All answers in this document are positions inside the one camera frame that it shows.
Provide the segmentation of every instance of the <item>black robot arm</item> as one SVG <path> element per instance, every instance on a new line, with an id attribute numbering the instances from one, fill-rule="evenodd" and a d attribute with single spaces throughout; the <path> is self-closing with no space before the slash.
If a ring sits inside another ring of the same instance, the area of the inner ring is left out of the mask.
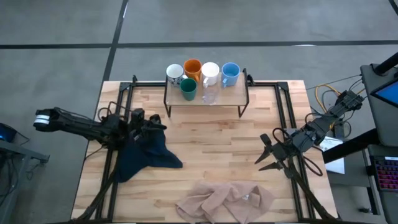
<path id="1" fill-rule="evenodd" d="M 279 129 L 285 136 L 284 142 L 276 139 L 278 143 L 272 145 L 271 139 L 267 134 L 262 134 L 260 136 L 261 140 L 266 146 L 264 148 L 264 152 L 256 161 L 256 164 L 267 158 L 271 153 L 273 153 L 277 160 L 276 162 L 273 162 L 261 168 L 260 170 L 283 169 L 288 178 L 293 178 L 297 181 L 304 191 L 304 194 L 312 202 L 314 208 L 323 219 L 334 219 L 334 217 L 331 216 L 315 198 L 314 194 L 297 172 L 294 164 L 289 168 L 284 164 L 284 161 L 288 158 L 301 155 L 303 152 L 309 150 L 314 144 L 319 145 L 324 140 L 326 133 L 330 129 L 330 126 L 339 121 L 339 117 L 345 112 L 359 110 L 362 106 L 363 100 L 364 98 L 362 96 L 359 96 L 352 91 L 344 91 L 338 96 L 335 105 L 325 114 L 309 122 L 307 122 L 306 117 L 306 124 L 302 128 L 296 130 L 296 132 L 293 134 L 288 134 L 283 129 Z"/>
<path id="2" fill-rule="evenodd" d="M 127 123 L 119 115 L 110 114 L 97 122 L 57 107 L 37 110 L 33 126 L 43 132 L 65 131 L 77 134 L 108 147 L 112 144 L 118 146 L 127 134 Z"/>

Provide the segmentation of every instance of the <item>mug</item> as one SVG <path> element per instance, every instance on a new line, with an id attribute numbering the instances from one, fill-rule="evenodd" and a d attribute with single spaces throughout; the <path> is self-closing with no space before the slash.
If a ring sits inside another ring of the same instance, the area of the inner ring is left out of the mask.
<path id="1" fill-rule="evenodd" d="M 180 83 L 182 96 L 188 101 L 195 99 L 197 94 L 197 86 L 198 84 L 194 79 L 184 78 Z"/>
<path id="2" fill-rule="evenodd" d="M 172 64 L 166 68 L 167 80 L 173 86 L 177 86 L 180 84 L 183 73 L 184 69 L 181 65 L 178 64 Z"/>
<path id="3" fill-rule="evenodd" d="M 198 59 L 189 59 L 184 63 L 185 74 L 193 78 L 197 83 L 200 82 L 201 77 L 201 63 Z"/>
<path id="4" fill-rule="evenodd" d="M 220 68 L 216 63 L 207 62 L 201 67 L 203 74 L 203 87 L 207 88 L 216 84 Z"/>
<path id="5" fill-rule="evenodd" d="M 225 88 L 227 86 L 233 86 L 236 84 L 236 82 L 239 78 L 239 73 L 241 72 L 241 69 L 235 63 L 228 62 L 223 65 L 223 68 L 221 69 L 221 71 L 223 73 L 221 76 L 221 81 L 222 81 L 221 86 L 223 88 Z"/>

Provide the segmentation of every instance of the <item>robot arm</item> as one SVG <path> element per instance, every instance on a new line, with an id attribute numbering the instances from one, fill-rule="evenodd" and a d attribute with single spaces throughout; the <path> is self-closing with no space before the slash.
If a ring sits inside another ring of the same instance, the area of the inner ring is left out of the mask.
<path id="1" fill-rule="evenodd" d="M 297 181 L 304 191 L 304 194 L 312 202 L 314 208 L 323 219 L 335 218 L 331 216 L 316 199 L 314 194 L 301 178 L 300 174 L 297 172 L 296 168 L 294 166 L 290 168 L 287 167 L 284 164 L 284 161 L 288 158 L 301 155 L 303 152 L 309 150 L 314 144 L 319 145 L 324 140 L 326 133 L 329 131 L 330 125 L 337 122 L 339 117 L 345 112 L 359 110 L 362 106 L 363 100 L 364 98 L 362 96 L 359 96 L 352 91 L 344 91 L 339 95 L 335 105 L 325 114 L 313 121 L 306 121 L 306 125 L 298 129 L 293 134 L 289 135 L 283 129 L 280 129 L 284 135 L 287 136 L 287 139 L 284 142 L 280 142 L 277 139 L 278 143 L 272 145 L 271 139 L 267 134 L 262 134 L 260 136 L 266 146 L 264 148 L 264 152 L 256 161 L 256 164 L 267 158 L 271 153 L 273 153 L 277 162 L 273 162 L 259 170 L 283 169 L 288 178 L 293 178 Z"/>
<path id="2" fill-rule="evenodd" d="M 144 110 L 139 108 L 131 112 L 130 123 L 117 114 L 109 114 L 97 122 L 55 107 L 37 110 L 33 126 L 42 132 L 65 131 L 77 134 L 89 141 L 97 140 L 104 147 L 119 149 L 126 144 L 129 135 L 136 140 L 147 136 L 151 131 L 166 129 L 161 124 L 159 115 L 152 115 L 149 120 L 145 120 L 144 115 Z"/>

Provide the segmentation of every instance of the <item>butcher block tabletop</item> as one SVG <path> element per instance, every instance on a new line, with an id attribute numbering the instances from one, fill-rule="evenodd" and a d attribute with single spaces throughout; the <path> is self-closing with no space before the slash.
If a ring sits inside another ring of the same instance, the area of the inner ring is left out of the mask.
<path id="1" fill-rule="evenodd" d="M 289 84 L 296 123 L 301 127 L 305 124 L 305 115 L 311 113 L 305 85 L 302 80 L 286 82 Z M 120 82 L 104 82 L 98 108 L 107 107 L 110 101 L 116 101 L 119 84 Z M 134 87 L 131 109 L 143 108 L 146 119 L 153 114 L 160 115 L 162 123 L 167 126 L 166 146 L 183 162 L 183 168 L 146 167 L 129 181 L 119 184 L 114 222 L 186 222 L 177 214 L 175 204 L 201 180 L 256 182 L 275 197 L 270 210 L 256 222 L 297 221 L 292 184 L 284 172 L 258 171 L 259 168 L 274 162 L 274 157 L 269 156 L 259 164 L 254 164 L 264 149 L 259 136 L 268 134 L 274 144 L 276 141 L 272 138 L 272 130 L 280 127 L 273 87 L 249 87 L 250 104 L 240 119 L 235 106 L 179 106 L 173 108 L 172 117 L 168 118 L 164 106 L 164 90 L 164 87 Z M 287 124 L 290 124 L 283 91 L 281 94 Z M 277 137 L 282 139 L 281 134 L 277 134 Z M 98 142 L 91 141 L 87 154 L 100 147 Z M 106 151 L 107 149 L 102 149 L 85 161 L 72 218 L 81 215 L 99 192 Z M 327 211 L 337 217 L 322 153 L 310 149 L 305 155 L 324 173 L 319 177 L 307 171 L 312 192 Z M 106 217 L 108 212 L 109 195 L 110 190 L 105 197 L 103 217 Z M 301 189 L 300 198 L 304 217 L 308 217 Z M 236 222 L 224 207 L 219 208 L 215 220 Z"/>

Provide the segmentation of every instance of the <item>white mug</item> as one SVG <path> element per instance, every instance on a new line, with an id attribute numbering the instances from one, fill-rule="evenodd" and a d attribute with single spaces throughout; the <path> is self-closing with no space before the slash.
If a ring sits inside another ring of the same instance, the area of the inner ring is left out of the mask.
<path id="1" fill-rule="evenodd" d="M 177 86 L 183 79 L 184 69 L 181 65 L 171 64 L 166 69 L 167 80 L 173 86 Z"/>
<path id="2" fill-rule="evenodd" d="M 203 74 L 203 87 L 207 88 L 216 84 L 220 68 L 216 63 L 207 62 L 201 67 Z"/>

